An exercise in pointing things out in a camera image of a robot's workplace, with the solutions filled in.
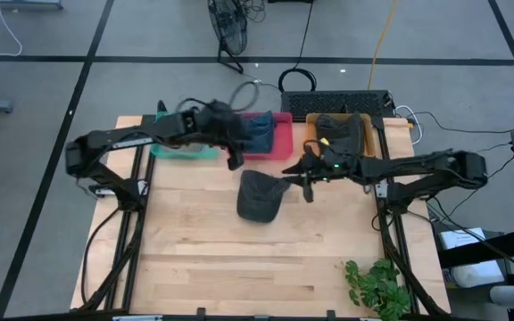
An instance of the teal tray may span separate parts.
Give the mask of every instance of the teal tray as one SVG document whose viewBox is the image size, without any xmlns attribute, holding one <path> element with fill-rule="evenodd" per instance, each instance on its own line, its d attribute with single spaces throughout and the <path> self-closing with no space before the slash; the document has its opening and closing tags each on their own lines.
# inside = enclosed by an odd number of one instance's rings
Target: teal tray
<svg viewBox="0 0 514 321">
<path fill-rule="evenodd" d="M 167 111 L 160 111 L 156 114 L 156 120 L 168 114 Z M 152 146 L 152 155 L 162 159 L 182 159 L 182 160 L 215 160 L 220 156 L 220 151 L 207 145 L 190 144 L 176 150 L 156 144 Z"/>
</svg>

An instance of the black cap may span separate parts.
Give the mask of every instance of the black cap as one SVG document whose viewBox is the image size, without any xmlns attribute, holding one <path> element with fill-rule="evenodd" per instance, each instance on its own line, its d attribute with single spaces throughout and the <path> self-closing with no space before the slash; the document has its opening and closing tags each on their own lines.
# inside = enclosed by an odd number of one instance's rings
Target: black cap
<svg viewBox="0 0 514 321">
<path fill-rule="evenodd" d="M 237 214 L 245 219 L 269 223 L 277 216 L 283 193 L 291 183 L 254 170 L 241 174 Z"/>
</svg>

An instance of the yellow cable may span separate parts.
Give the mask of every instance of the yellow cable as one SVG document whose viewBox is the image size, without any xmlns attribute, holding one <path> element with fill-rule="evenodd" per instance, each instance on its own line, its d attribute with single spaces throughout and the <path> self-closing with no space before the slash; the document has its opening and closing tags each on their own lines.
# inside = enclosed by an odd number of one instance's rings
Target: yellow cable
<svg viewBox="0 0 514 321">
<path fill-rule="evenodd" d="M 385 21 L 384 30 L 382 30 L 382 35 L 380 36 L 380 40 L 378 40 L 378 45 L 376 46 L 376 51 L 374 52 L 374 57 L 372 58 L 372 68 L 370 69 L 370 78 L 368 80 L 368 90 L 372 86 L 372 76 L 374 75 L 374 67 L 376 67 L 376 59 L 378 58 L 378 52 L 380 51 L 380 46 L 382 45 L 382 41 L 384 41 L 384 37 L 386 36 L 386 32 L 388 31 L 388 27 L 390 27 L 390 21 L 392 21 L 392 17 L 394 17 L 394 13 L 396 12 L 396 7 L 398 6 L 398 0 L 394 0 L 392 3 L 392 9 L 388 14 L 388 19 Z"/>
</svg>

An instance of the brown tray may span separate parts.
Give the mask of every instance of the brown tray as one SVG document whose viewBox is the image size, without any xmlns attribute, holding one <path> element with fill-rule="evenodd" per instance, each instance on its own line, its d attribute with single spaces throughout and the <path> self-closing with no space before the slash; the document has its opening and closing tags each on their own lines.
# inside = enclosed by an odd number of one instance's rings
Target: brown tray
<svg viewBox="0 0 514 321">
<path fill-rule="evenodd" d="M 322 114 L 310 113 L 307 115 L 305 141 L 311 139 L 318 140 L 317 129 L 314 125 L 320 115 Z M 352 116 L 352 114 L 348 113 L 328 113 L 325 115 L 341 121 L 347 120 Z M 361 114 L 361 117 L 362 120 L 364 120 L 364 127 L 366 128 L 364 131 L 364 156 L 376 157 L 376 146 L 374 145 L 374 134 L 372 132 L 372 120 L 368 114 Z M 320 155 L 319 146 L 317 144 L 310 144 L 310 146 L 315 154 Z"/>
</svg>

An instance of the floor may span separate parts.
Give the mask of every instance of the floor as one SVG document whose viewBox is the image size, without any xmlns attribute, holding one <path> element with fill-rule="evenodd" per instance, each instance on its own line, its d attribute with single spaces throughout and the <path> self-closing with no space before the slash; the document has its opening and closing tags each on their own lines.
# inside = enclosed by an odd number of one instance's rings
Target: floor
<svg viewBox="0 0 514 321">
<path fill-rule="evenodd" d="M 391 3 L 315 1 L 301 66 L 315 74 L 318 90 L 366 87 Z M 21 270 L 12 268 L 18 278 L 14 288 L 4 288 L 0 317 L 69 307 L 95 201 L 64 173 L 65 138 L 112 128 L 119 115 L 153 113 L 159 99 L 170 109 L 186 97 L 225 100 L 249 79 L 212 59 L 217 42 L 204 0 L 63 5 L 62 11 L 4 10 L 24 50 L 22 57 L 0 57 L 0 99 L 14 106 L 12 114 L 0 114 L 0 292 L 23 229 L 35 230 L 28 249 L 20 247 L 27 253 Z M 277 83 L 296 61 L 308 10 L 307 4 L 270 4 L 263 23 L 249 22 L 246 73 Z M 0 21 L 0 52 L 16 50 Z M 446 127 L 514 128 L 513 0 L 402 0 L 380 57 L 373 88 L 389 90 L 397 105 L 431 111 Z M 286 79 L 286 90 L 307 86 L 298 76 Z M 279 108 L 276 89 L 264 87 L 254 109 Z M 417 153 L 477 151 L 510 140 L 446 132 L 426 115 L 420 122 Z M 484 152 L 489 171 L 511 155 L 509 147 Z M 451 210 L 467 194 L 453 189 L 439 198 Z M 453 217 L 464 226 L 514 231 L 514 161 Z M 457 296 L 452 305 L 456 315 L 493 319 L 485 307 L 466 306 Z"/>
</svg>

